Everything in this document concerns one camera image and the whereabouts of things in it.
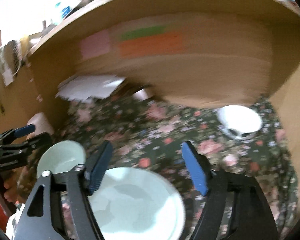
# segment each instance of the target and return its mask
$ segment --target white tag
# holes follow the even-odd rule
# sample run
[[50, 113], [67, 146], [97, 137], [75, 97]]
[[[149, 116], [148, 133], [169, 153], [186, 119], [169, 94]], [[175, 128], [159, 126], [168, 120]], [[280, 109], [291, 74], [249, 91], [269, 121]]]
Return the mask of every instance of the white tag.
[[12, 76], [12, 71], [10, 68], [6, 68], [6, 70], [3, 72], [3, 80], [4, 84], [8, 86], [13, 82], [13, 76]]

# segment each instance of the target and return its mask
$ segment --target pink sticky note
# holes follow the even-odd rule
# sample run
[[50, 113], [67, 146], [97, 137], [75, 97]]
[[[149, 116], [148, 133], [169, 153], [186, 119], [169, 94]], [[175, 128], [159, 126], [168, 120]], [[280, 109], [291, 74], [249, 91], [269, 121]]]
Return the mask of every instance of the pink sticky note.
[[108, 30], [103, 30], [81, 40], [80, 51], [83, 60], [108, 53], [110, 51]]

